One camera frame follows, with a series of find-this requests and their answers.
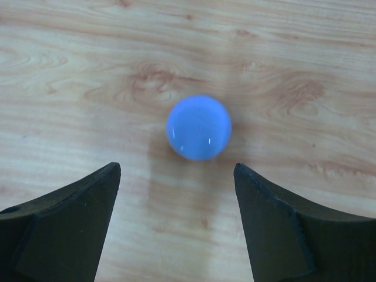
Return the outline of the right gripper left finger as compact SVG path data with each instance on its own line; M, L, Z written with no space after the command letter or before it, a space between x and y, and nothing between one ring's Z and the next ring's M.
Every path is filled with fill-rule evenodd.
M1 281L94 281L120 176L112 162L1 211Z

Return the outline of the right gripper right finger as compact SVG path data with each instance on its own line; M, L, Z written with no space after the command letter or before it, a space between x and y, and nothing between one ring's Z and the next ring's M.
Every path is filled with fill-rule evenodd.
M375 280L375 219L314 203L242 163L233 176L254 281Z

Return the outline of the purple earbud case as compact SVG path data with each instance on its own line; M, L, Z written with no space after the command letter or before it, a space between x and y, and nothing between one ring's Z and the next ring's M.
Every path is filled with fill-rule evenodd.
M209 95L188 96L172 107L166 121L166 136L170 147L181 157L211 160L230 140L230 114Z

